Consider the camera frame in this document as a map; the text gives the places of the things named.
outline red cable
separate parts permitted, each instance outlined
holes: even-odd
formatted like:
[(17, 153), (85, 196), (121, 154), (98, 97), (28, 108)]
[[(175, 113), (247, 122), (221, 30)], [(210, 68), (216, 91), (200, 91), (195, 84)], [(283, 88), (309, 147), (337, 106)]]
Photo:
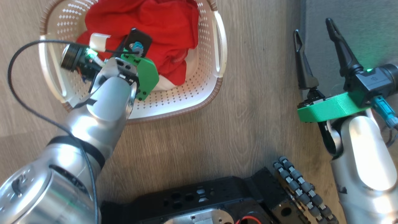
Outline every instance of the red cable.
[(238, 221), (236, 221), (235, 224), (239, 224), (241, 220), (245, 220), (245, 219), (251, 219), (257, 222), (257, 224), (261, 224), (260, 220), (258, 220), (258, 218), (254, 217), (254, 216), (244, 216), (242, 219), (239, 219)]

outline white plastic basket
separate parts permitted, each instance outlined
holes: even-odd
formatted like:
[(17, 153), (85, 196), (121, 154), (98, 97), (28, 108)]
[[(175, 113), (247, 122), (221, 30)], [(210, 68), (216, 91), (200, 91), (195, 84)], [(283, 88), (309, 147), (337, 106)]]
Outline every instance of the white plastic basket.
[[(76, 41), (86, 30), (84, 18), (98, 0), (51, 0), (41, 18), (40, 39)], [(153, 91), (147, 99), (135, 101), (129, 122), (152, 121), (198, 110), (218, 94), (226, 67), (227, 43), (224, 24), (216, 0), (196, 0), (199, 44), (192, 63), (193, 73), (186, 82), (168, 91)], [(39, 54), (44, 78), (54, 96), (69, 111), (87, 95), (90, 83), (59, 67), (65, 45), (40, 44)]]

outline green bracket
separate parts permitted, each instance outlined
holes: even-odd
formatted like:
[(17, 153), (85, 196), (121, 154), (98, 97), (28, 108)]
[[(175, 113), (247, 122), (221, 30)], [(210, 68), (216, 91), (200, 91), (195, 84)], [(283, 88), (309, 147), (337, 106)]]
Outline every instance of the green bracket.
[(145, 100), (159, 82), (159, 74), (155, 64), (148, 58), (130, 54), (124, 54), (121, 58), (137, 67), (140, 86), (136, 98), (138, 100)]
[(345, 92), (323, 102), (299, 108), (297, 113), (302, 122), (323, 122), (350, 116), (368, 108), (370, 106), (359, 108)]

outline red cloth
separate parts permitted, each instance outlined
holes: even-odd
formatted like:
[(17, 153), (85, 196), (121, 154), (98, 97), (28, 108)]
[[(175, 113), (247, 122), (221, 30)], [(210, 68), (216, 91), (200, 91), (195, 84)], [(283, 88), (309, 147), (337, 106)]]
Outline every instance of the red cloth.
[(88, 44), (92, 33), (103, 33), (111, 35), (106, 48), (115, 50), (135, 27), (152, 37), (146, 57), (155, 63), (159, 74), (182, 85), (187, 66), (183, 59), (188, 49), (198, 45), (198, 20), (195, 0), (99, 0), (87, 12), (88, 30), (77, 42)]

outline teal connector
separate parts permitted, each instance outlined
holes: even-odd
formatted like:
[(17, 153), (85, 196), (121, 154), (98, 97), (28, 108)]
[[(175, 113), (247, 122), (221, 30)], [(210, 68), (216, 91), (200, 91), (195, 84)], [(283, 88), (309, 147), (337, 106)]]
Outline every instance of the teal connector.
[(383, 118), (389, 128), (394, 128), (398, 125), (398, 118), (395, 116), (395, 111), (382, 96), (375, 96), (371, 104), (372, 108)]

